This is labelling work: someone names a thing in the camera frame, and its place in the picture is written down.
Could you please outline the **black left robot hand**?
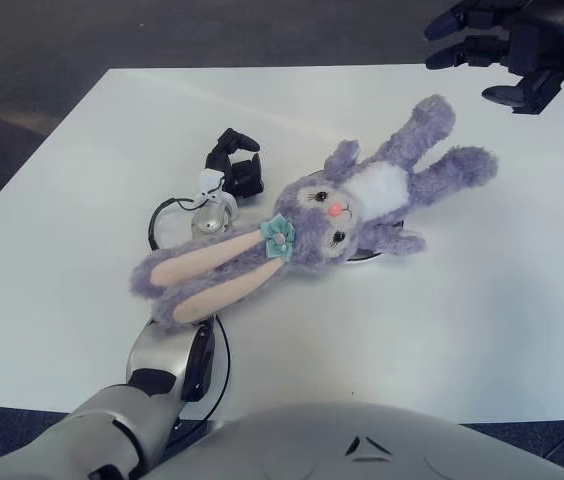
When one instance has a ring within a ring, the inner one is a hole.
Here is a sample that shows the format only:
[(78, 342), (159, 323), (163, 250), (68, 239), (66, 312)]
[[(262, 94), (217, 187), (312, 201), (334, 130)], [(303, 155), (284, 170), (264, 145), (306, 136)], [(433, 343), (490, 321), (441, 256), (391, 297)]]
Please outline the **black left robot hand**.
[[(250, 160), (232, 162), (230, 156), (238, 150), (252, 152), (253, 156)], [(254, 139), (228, 128), (207, 155), (205, 167), (224, 174), (224, 192), (236, 198), (249, 198), (264, 190), (259, 151), (260, 145)]]

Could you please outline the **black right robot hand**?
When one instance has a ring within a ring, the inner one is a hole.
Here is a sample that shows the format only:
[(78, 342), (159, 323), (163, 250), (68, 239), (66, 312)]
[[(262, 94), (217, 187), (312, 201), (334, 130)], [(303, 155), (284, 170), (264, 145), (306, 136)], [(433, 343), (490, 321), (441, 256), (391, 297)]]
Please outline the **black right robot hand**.
[(434, 19), (424, 36), (437, 41), (464, 29), (496, 27), (508, 37), (469, 35), (429, 56), (426, 68), (499, 64), (520, 81), (491, 86), (482, 97), (510, 107), (514, 114), (542, 113), (564, 82), (564, 1), (461, 1)]

